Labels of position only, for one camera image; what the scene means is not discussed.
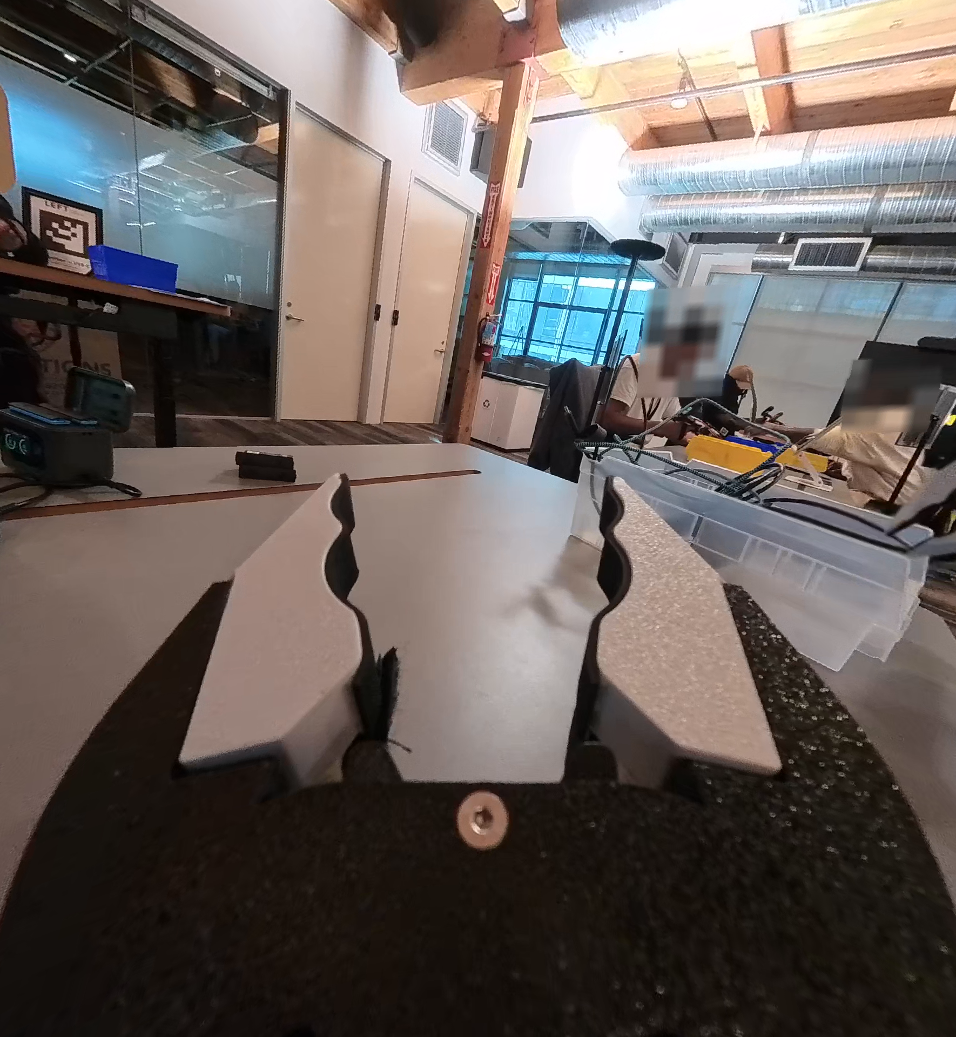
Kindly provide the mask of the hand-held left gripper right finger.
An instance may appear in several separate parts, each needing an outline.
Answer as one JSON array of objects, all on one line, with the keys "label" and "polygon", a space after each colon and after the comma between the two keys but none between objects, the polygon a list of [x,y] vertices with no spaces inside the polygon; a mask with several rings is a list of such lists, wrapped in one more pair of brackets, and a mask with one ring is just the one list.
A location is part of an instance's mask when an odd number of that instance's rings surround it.
[{"label": "hand-held left gripper right finger", "polygon": [[618,476],[604,480],[597,582],[564,777],[663,788],[682,763],[771,779],[779,750],[725,586]]}]

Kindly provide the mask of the clear plastic bin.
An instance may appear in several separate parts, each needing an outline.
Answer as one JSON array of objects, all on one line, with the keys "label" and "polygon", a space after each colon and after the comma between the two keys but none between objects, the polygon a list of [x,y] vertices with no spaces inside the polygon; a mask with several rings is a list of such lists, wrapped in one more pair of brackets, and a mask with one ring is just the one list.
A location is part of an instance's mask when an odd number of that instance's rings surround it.
[{"label": "clear plastic bin", "polygon": [[911,625],[927,557],[893,550],[851,511],[736,500],[660,456],[637,466],[613,450],[580,464],[571,535],[602,546],[604,480],[623,478],[728,584],[742,587],[792,646],[831,671],[853,655],[885,661]]}]

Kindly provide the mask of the dark jacket on chair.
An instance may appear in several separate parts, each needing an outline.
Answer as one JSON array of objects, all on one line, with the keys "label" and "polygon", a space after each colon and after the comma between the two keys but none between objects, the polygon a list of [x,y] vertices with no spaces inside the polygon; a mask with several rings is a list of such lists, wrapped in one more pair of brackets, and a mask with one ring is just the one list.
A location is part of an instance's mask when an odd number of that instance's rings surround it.
[{"label": "dark jacket on chair", "polygon": [[593,439],[593,414],[601,384],[601,366],[570,359],[549,370],[549,388],[533,441],[528,466],[575,483],[583,452],[578,441]]}]

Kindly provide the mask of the black charging hub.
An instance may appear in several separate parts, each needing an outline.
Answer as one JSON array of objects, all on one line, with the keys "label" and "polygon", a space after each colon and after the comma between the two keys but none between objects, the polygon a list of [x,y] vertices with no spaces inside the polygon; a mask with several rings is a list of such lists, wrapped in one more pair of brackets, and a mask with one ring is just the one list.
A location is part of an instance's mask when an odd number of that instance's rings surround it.
[{"label": "black charging hub", "polygon": [[101,486],[114,476],[112,433],[46,407],[0,408],[0,455],[7,469],[46,487]]}]

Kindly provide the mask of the black box device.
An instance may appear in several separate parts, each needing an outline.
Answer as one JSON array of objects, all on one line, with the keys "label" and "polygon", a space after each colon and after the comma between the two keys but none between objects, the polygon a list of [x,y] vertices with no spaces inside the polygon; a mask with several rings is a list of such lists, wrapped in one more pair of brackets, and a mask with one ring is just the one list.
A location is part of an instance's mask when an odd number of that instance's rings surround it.
[{"label": "black box device", "polygon": [[82,367],[71,367],[66,375],[65,411],[96,422],[111,435],[125,435],[130,430],[135,402],[136,388],[122,379]]}]

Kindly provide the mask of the white door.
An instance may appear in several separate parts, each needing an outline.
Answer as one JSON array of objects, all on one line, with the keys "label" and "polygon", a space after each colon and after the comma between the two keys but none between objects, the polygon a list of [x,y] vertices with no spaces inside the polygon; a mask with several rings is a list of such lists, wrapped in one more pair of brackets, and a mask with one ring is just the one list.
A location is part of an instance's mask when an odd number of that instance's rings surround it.
[{"label": "white door", "polygon": [[429,423],[440,411],[444,370],[459,313],[472,213],[414,178],[391,320],[381,419]]},{"label": "white door", "polygon": [[301,105],[290,116],[287,153],[277,415],[355,421],[363,407],[386,161]]}]

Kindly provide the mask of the wooden desk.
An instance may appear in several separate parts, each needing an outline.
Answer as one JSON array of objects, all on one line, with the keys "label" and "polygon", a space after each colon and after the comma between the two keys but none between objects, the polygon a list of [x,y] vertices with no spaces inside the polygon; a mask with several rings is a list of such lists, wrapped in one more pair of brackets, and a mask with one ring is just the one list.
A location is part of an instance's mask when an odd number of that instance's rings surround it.
[{"label": "wooden desk", "polygon": [[0,256],[0,315],[146,338],[151,356],[154,445],[173,448],[177,445],[175,347],[193,342],[207,321],[230,318],[230,308]]}]

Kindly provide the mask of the brown paper bag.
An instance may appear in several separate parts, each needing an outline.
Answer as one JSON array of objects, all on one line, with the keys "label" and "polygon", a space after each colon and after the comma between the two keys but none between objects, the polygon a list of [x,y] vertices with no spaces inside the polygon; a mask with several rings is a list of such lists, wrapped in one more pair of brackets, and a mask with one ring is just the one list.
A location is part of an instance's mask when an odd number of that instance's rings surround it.
[{"label": "brown paper bag", "polygon": [[49,407],[63,407],[72,366],[108,379],[123,379],[115,333],[12,318],[16,332],[38,357],[41,395]]}]

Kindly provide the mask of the black floor lamp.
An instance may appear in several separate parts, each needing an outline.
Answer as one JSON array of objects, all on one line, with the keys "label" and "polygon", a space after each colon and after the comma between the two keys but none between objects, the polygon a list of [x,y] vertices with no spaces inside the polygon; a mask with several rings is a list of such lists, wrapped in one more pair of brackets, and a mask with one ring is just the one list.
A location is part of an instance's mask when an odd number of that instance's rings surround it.
[{"label": "black floor lamp", "polygon": [[602,393],[603,399],[601,400],[601,418],[603,419],[604,428],[613,435],[640,435],[645,427],[645,423],[642,423],[628,415],[628,411],[631,405],[628,405],[624,401],[613,396],[615,383],[617,382],[621,365],[621,340],[619,339],[619,332],[625,314],[628,297],[631,291],[632,280],[637,273],[637,268],[640,267],[642,262],[660,260],[665,254],[665,249],[650,240],[624,239],[614,241],[612,251],[615,254],[627,259],[628,267],[627,277],[625,277],[615,320],[612,327],[610,348],[608,355],[604,357],[604,377],[608,379],[608,382],[604,382],[607,387]]}]

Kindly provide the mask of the blue plastic bin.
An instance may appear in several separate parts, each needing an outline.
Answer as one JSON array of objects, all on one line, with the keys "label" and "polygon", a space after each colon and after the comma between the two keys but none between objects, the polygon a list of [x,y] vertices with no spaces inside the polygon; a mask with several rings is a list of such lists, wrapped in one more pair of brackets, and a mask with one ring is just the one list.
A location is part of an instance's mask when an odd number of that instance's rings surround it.
[{"label": "blue plastic bin", "polygon": [[153,292],[177,292],[178,267],[173,262],[107,245],[89,246],[87,255],[99,280]]}]

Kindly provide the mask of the black white marker poster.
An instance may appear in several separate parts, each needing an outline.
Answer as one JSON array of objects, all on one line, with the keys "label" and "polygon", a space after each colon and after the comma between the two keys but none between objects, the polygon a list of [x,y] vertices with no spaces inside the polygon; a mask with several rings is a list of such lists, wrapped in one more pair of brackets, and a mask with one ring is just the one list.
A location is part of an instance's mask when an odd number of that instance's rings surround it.
[{"label": "black white marker poster", "polygon": [[48,267],[91,276],[89,249],[104,242],[104,211],[27,186],[21,201],[23,221],[43,243]]}]

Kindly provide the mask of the duct vent grille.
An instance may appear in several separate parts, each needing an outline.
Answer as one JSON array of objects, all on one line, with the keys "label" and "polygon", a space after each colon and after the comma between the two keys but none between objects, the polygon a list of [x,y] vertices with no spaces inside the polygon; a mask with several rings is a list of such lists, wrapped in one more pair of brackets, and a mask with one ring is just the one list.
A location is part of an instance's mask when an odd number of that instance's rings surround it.
[{"label": "duct vent grille", "polygon": [[793,273],[857,273],[872,245],[871,237],[798,239],[787,270]]}]

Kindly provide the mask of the silver air duct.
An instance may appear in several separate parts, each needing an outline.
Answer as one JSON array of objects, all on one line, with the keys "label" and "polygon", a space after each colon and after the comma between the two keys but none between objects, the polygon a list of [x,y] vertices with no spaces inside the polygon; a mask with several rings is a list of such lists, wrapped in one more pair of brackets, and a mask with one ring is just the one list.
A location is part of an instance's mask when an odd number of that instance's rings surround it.
[{"label": "silver air duct", "polygon": [[647,234],[956,232],[956,183],[650,196],[640,228]]},{"label": "silver air duct", "polygon": [[956,115],[628,149],[627,196],[956,183]]}]

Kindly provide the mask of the wooden post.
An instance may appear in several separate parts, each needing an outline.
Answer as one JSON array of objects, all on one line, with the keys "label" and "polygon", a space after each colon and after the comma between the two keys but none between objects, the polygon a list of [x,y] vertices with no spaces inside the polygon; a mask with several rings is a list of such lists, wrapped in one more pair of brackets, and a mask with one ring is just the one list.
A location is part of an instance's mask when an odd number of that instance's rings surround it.
[{"label": "wooden post", "polygon": [[483,335],[493,324],[523,156],[535,110],[539,73],[528,60],[512,65],[501,91],[482,221],[472,267],[463,331],[457,351],[443,442],[467,444],[489,353]]}]

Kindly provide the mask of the wall vent grille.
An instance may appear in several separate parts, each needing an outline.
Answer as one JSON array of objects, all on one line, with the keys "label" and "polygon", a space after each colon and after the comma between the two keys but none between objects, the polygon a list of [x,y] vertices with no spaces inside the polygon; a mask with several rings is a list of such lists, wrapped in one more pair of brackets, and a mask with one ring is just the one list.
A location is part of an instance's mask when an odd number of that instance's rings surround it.
[{"label": "wall vent grille", "polygon": [[441,167],[460,175],[470,128],[468,109],[456,100],[439,100],[425,112],[422,151]]}]

